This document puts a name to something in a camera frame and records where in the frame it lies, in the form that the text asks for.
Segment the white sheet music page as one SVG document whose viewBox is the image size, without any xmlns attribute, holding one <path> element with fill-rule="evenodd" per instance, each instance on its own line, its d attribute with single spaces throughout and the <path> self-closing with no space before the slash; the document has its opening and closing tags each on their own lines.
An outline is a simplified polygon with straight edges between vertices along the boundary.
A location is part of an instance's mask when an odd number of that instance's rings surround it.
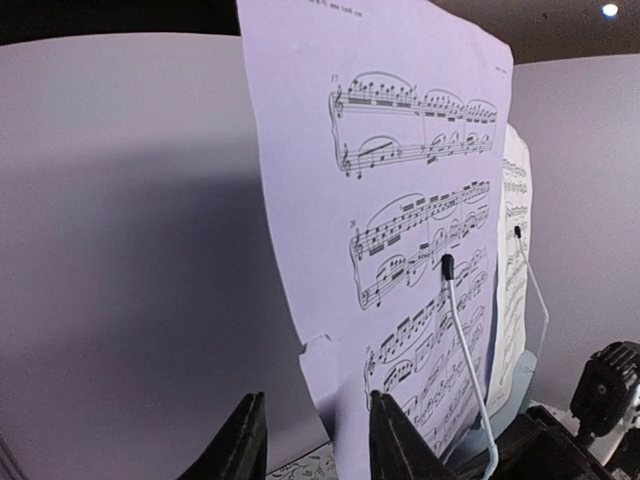
<svg viewBox="0 0 640 480">
<path fill-rule="evenodd" d="M 506 128 L 498 221 L 496 340 L 487 400 L 491 415 L 507 402 L 526 346 L 525 310 L 533 182 L 530 153 L 515 128 Z"/>
</svg>

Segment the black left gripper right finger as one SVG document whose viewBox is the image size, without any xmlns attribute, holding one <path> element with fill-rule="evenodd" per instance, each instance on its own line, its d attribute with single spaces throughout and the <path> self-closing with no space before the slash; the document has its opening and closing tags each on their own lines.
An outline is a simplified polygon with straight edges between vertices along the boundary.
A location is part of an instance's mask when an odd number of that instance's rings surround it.
<svg viewBox="0 0 640 480">
<path fill-rule="evenodd" d="M 449 479 L 450 471 L 432 452 L 395 399 L 370 395 L 369 457 L 372 479 Z"/>
</svg>

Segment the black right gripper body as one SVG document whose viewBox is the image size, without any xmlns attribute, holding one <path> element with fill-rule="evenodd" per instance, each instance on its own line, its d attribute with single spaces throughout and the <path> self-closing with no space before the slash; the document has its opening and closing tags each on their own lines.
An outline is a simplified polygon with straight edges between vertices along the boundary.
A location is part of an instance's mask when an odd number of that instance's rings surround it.
<svg viewBox="0 0 640 480">
<path fill-rule="evenodd" d="M 590 408 L 578 417 L 571 434 L 544 407 L 516 417 L 496 441 L 499 463 L 492 479 L 610 479 L 612 474 L 595 456 L 596 442 L 622 423 L 620 408 Z"/>
</svg>

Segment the purple sheet music page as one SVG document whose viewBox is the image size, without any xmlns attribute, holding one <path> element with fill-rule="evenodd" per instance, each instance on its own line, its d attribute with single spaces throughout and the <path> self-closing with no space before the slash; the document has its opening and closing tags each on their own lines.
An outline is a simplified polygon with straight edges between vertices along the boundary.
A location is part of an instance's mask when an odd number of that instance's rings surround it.
<svg viewBox="0 0 640 480">
<path fill-rule="evenodd" d="M 337 473 L 370 394 L 438 456 L 487 390 L 510 48 L 427 1 L 241 1 L 269 228 Z"/>
</svg>

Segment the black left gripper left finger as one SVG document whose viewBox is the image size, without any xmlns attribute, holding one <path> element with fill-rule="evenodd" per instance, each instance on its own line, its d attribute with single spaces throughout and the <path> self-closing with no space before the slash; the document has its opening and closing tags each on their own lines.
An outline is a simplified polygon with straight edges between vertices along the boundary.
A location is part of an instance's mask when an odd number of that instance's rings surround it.
<svg viewBox="0 0 640 480">
<path fill-rule="evenodd" d="M 268 429 L 265 394 L 246 394 L 180 480 L 265 479 Z"/>
</svg>

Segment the light blue music stand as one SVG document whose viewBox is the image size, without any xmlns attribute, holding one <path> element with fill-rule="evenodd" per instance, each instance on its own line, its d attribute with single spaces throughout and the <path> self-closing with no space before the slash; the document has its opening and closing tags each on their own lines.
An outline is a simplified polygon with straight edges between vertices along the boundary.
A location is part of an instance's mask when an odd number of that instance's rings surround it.
<svg viewBox="0 0 640 480">
<path fill-rule="evenodd" d="M 519 405 L 525 400 L 538 358 L 542 354 L 550 321 L 548 307 L 523 243 L 523 232 L 526 229 L 526 226 L 517 224 L 510 233 L 503 232 L 501 235 L 504 239 L 514 240 L 516 250 L 508 255 L 505 244 L 501 244 L 498 249 L 492 320 L 494 350 L 489 388 L 485 396 L 482 396 L 478 389 L 474 391 L 489 454 L 488 465 L 482 472 L 484 479 L 491 478 L 490 474 L 499 463 L 497 436 L 504 432 L 507 424 L 515 418 Z M 518 347 L 526 340 L 526 326 L 523 319 L 516 320 L 513 315 L 517 313 L 515 303 L 526 299 L 526 291 L 513 287 L 511 282 L 514 280 L 522 280 L 525 285 L 532 285 L 542 307 L 542 331 L 535 354 L 528 350 L 521 351 Z"/>
</svg>

